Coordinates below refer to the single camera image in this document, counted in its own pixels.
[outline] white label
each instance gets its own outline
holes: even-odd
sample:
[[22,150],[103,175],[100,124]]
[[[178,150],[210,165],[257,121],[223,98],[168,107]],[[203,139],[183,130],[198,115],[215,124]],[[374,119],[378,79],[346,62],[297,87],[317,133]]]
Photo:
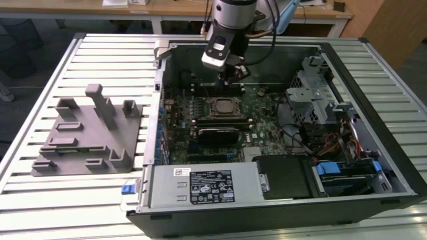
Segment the white label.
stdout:
[[193,169],[191,168],[174,168],[174,176],[190,176]]
[[148,14],[148,11],[131,11],[131,14]]

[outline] desk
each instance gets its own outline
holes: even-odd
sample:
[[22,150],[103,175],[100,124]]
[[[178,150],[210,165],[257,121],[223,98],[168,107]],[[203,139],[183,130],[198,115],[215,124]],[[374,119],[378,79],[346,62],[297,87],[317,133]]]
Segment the desk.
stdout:
[[[329,37],[338,38],[354,15],[326,6],[306,7],[295,12],[294,24],[333,25]],[[162,34],[162,21],[203,21],[206,2],[202,0],[151,0],[148,5],[103,9],[103,0],[0,0],[0,18],[150,20],[154,34]]]

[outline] cardboard box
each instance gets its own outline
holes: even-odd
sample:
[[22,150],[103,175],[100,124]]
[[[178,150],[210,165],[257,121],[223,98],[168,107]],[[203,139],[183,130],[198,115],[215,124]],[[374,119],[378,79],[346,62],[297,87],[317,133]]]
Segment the cardboard box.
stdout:
[[104,9],[122,9],[128,7],[127,0],[103,0],[102,7]]
[[147,5],[150,0],[128,0],[128,4]]

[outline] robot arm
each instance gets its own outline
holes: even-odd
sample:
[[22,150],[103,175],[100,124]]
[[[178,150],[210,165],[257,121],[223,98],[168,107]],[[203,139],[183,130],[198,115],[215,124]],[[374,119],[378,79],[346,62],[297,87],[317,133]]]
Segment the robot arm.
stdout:
[[277,9],[275,0],[215,0],[213,4],[211,36],[203,53],[203,65],[219,71],[227,85],[250,76],[245,54],[250,39],[281,34],[293,19],[301,0],[285,0]]

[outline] table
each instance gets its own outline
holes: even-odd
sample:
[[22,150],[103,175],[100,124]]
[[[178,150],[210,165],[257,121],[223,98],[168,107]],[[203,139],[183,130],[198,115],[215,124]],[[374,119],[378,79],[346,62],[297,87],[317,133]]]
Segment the table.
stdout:
[[[299,8],[291,23],[333,25],[329,37],[338,38],[354,15],[329,9],[333,2]],[[162,34],[162,21],[203,21],[206,6],[203,0],[151,0],[148,5],[103,9],[103,0],[0,0],[0,18],[150,20],[154,34]]]
[[[158,75],[150,64],[155,59],[155,41],[172,37],[183,41],[203,40],[197,35],[139,34],[80,34],[72,40],[0,163],[0,240],[150,240],[123,212],[127,205],[135,207],[138,200],[131,198],[123,201],[120,192],[122,185],[143,174],[142,154],[151,129],[148,115],[152,98],[142,89],[154,86]],[[258,41],[271,41],[271,37]],[[427,108],[373,46],[354,38],[278,38],[278,42],[290,41],[330,42],[418,171],[427,179]],[[79,104],[90,105],[91,100],[84,97],[87,84],[103,84],[103,95],[111,97],[114,104],[132,99],[144,105],[142,126],[147,129],[139,132],[134,171],[123,174],[32,177],[32,163],[58,116],[52,107],[60,97],[75,97]],[[343,87],[338,85],[337,89],[347,100]],[[418,204],[386,211],[354,224],[186,239],[426,239],[426,223],[426,204]]]

